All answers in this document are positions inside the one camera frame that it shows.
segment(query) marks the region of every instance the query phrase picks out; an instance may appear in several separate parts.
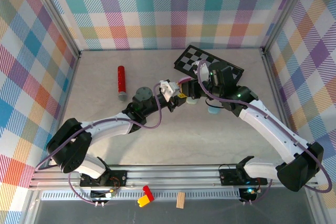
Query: red cylinder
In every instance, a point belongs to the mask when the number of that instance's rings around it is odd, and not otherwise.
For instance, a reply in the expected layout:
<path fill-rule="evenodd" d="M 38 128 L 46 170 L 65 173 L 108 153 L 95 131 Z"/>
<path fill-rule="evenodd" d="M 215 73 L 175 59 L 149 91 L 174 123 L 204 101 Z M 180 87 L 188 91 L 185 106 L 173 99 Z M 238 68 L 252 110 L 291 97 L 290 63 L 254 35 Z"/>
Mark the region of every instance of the red cylinder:
<path fill-rule="evenodd" d="M 124 66 L 118 66 L 118 93 L 126 93 L 126 80 Z"/>
<path fill-rule="evenodd" d="M 127 99 L 124 66 L 118 66 L 118 97 L 121 101 Z"/>

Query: plaid wallpaper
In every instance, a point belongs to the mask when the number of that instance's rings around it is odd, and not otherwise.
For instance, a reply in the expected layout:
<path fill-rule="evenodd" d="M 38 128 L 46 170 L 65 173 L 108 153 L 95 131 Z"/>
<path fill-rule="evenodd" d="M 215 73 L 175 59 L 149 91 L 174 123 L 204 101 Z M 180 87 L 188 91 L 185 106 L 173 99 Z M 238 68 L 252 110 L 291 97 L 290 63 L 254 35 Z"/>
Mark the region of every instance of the plaid wallpaper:
<path fill-rule="evenodd" d="M 0 223 L 17 223 L 75 57 L 40 0 L 0 0 Z"/>
<path fill-rule="evenodd" d="M 293 129 L 324 147 L 334 189 L 323 197 L 336 223 L 336 0 L 299 0 L 271 55 Z"/>
<path fill-rule="evenodd" d="M 287 0 L 54 0 L 82 49 L 260 47 Z"/>

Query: red block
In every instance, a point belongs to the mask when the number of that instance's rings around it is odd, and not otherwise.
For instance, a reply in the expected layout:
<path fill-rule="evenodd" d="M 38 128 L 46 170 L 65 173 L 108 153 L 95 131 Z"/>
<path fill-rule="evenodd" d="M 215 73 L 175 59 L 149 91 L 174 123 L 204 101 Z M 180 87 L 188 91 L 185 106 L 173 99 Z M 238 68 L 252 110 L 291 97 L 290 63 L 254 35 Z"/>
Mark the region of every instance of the red block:
<path fill-rule="evenodd" d="M 149 187 L 148 186 L 144 186 L 142 188 L 142 190 L 144 190 L 145 194 L 147 195 L 149 201 L 153 201 L 154 200 L 154 197 L 152 195 L 152 192 L 150 191 Z"/>

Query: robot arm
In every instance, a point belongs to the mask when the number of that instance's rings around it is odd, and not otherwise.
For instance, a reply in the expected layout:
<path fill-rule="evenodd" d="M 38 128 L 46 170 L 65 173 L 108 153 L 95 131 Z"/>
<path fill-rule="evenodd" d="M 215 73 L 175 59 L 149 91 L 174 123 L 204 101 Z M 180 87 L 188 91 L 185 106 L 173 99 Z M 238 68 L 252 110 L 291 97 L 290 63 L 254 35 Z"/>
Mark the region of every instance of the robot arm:
<path fill-rule="evenodd" d="M 318 171 L 316 162 L 300 149 L 288 136 L 278 129 L 276 125 L 268 120 L 260 112 L 255 110 L 259 108 L 267 111 L 268 116 L 276 120 L 277 123 L 285 127 L 274 115 L 272 115 L 258 97 L 247 87 L 235 85 L 230 67 L 225 63 L 216 62 L 210 65 L 209 73 L 204 69 L 201 71 L 205 80 L 202 83 L 206 90 L 211 94 L 229 100 L 239 100 L 254 105 L 247 107 L 237 103 L 222 103 L 223 107 L 232 111 L 234 115 L 240 117 L 243 121 L 255 128 L 280 154 L 281 159 L 276 163 L 267 163 L 257 160 L 253 156 L 248 156 L 239 162 L 236 166 L 237 175 L 242 181 L 251 178 L 270 178 L 280 180 L 288 189 L 298 191 L 306 184 Z M 161 81 L 160 94 L 157 96 L 160 107 L 168 107 L 173 112 L 175 107 L 182 105 L 186 97 L 197 99 L 207 97 L 201 89 L 197 80 L 191 80 L 180 87 L 175 82 Z M 101 186 L 105 185 L 110 179 L 111 174 L 108 166 L 98 157 L 87 154 L 90 145 L 107 137 L 113 137 L 121 134 L 129 134 L 140 127 L 129 121 L 133 120 L 142 125 L 146 123 L 146 117 L 156 112 L 158 106 L 149 88 L 139 88 L 132 102 L 121 113 L 111 118 L 116 118 L 113 122 L 104 122 L 94 127 L 89 127 L 86 131 L 80 133 L 73 142 L 69 142 L 53 158 L 61 168 L 62 172 L 69 173 L 77 171 L 89 175 L 95 179 Z M 47 145 L 49 153 L 53 152 L 60 144 L 69 138 L 74 132 L 83 129 L 95 122 L 79 123 L 76 119 L 67 120 L 58 130 L 55 136 Z M 307 146 L 307 149 L 314 156 L 322 161 L 323 148 L 318 143 L 308 144 L 306 140 L 295 135 L 290 129 L 285 127 L 287 132 L 295 137 L 296 143 Z"/>

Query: checkerboard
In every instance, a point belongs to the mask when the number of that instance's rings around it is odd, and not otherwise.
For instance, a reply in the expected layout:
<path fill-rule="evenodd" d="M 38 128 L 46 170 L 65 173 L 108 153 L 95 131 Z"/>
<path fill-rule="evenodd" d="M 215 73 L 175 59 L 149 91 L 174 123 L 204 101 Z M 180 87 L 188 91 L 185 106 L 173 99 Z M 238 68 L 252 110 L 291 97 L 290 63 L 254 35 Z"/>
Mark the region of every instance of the checkerboard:
<path fill-rule="evenodd" d="M 174 62 L 174 68 L 194 79 L 197 79 L 192 64 L 198 60 L 206 60 L 206 65 L 208 67 L 211 63 L 215 63 L 218 61 L 226 62 L 232 69 L 233 78 L 235 79 L 236 83 L 240 80 L 244 72 L 242 68 L 237 67 L 230 62 L 227 62 L 226 60 L 219 59 L 218 57 L 213 56 L 212 54 L 209 54 L 208 52 L 203 51 L 192 45 L 189 45 L 187 49 L 181 54 L 181 56 L 176 60 L 176 62 Z"/>

